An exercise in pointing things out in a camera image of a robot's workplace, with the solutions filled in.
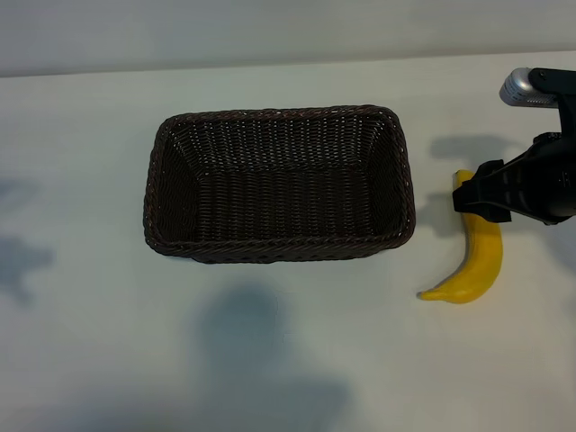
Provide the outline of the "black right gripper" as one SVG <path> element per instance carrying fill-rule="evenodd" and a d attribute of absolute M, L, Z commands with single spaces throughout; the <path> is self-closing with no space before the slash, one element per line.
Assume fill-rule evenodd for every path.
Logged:
<path fill-rule="evenodd" d="M 547 132 L 508 163 L 482 163 L 454 176 L 454 209 L 491 223 L 511 222 L 518 213 L 556 225 L 575 215 L 575 136 Z"/>

